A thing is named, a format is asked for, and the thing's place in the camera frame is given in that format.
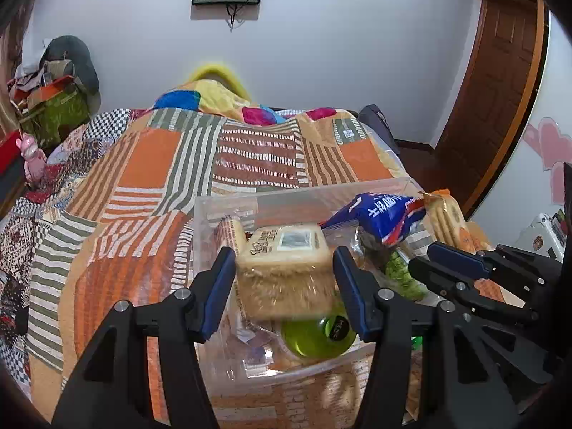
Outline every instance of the white wall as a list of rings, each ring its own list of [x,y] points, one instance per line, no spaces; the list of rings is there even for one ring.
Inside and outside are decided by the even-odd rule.
[[[563,134],[572,135],[572,43],[550,14],[548,51],[529,124],[553,118]],[[553,215],[550,171],[542,170],[539,155],[522,139],[491,192],[473,215],[493,243],[514,243],[539,213]]]
[[[90,48],[101,110],[148,107],[220,62],[254,100],[360,110],[376,103],[398,138],[429,142],[459,70],[474,0],[262,0],[230,31],[225,9],[190,0],[36,0],[27,34]],[[217,19],[204,19],[215,14]]]
[[[453,107],[457,101],[457,96],[459,95],[459,90],[461,88],[461,84],[463,83],[465,73],[467,72],[468,62],[471,59],[471,53],[473,53],[473,44],[475,42],[475,37],[477,36],[477,27],[479,25],[480,16],[480,4],[481,0],[473,0],[473,7],[471,8],[471,15],[468,21],[467,38],[465,39],[463,53],[461,54],[457,74],[453,80],[453,84],[451,85],[451,90],[449,91],[447,99],[445,100],[445,104],[441,111],[441,117],[437,122],[437,126],[433,132],[433,138],[431,138],[431,141],[429,142],[433,148],[437,146],[437,143],[441,138],[441,134],[447,125],[451,111],[453,111]]]

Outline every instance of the pink pig figurine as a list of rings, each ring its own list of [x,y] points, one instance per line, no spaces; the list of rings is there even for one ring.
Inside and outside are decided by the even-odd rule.
[[[26,180],[29,183],[38,182],[44,175],[46,167],[46,154],[44,150],[38,148],[33,135],[23,133],[22,140],[16,139],[16,146],[20,149],[22,158],[24,158],[24,172]]]

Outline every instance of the colorful blanket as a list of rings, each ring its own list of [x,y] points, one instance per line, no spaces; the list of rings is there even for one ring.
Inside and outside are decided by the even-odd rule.
[[[197,196],[406,176],[347,111],[284,118],[211,80],[147,111],[101,114],[58,156],[0,230],[0,357],[49,420],[117,300],[153,303],[190,283]],[[165,420],[156,344],[149,351],[153,409]],[[366,359],[254,398],[212,396],[213,405],[222,426],[333,426],[351,422],[367,371]],[[351,376],[340,395],[330,385],[339,372]],[[320,388],[333,406],[316,400]]]

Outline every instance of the wooden door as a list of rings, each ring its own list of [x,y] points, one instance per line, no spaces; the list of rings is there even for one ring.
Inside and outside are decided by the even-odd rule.
[[[491,182],[526,120],[536,79],[531,64],[542,47],[537,47],[538,14],[537,5],[526,0],[482,2],[467,73],[435,149],[464,213]]]

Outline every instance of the silver bolt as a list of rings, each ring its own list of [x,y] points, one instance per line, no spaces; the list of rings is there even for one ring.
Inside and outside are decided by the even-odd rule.
[[[382,300],[391,300],[395,296],[395,294],[394,291],[391,289],[379,289],[378,296]]]
[[[455,304],[452,301],[444,300],[439,303],[439,306],[446,313],[453,313],[455,311]]]
[[[191,291],[185,287],[175,291],[175,298],[179,300],[186,300],[187,298],[189,298],[189,295],[191,295]]]
[[[118,313],[122,313],[128,308],[129,308],[129,302],[127,300],[119,300],[113,306],[113,309],[115,309],[115,311],[117,311]]]

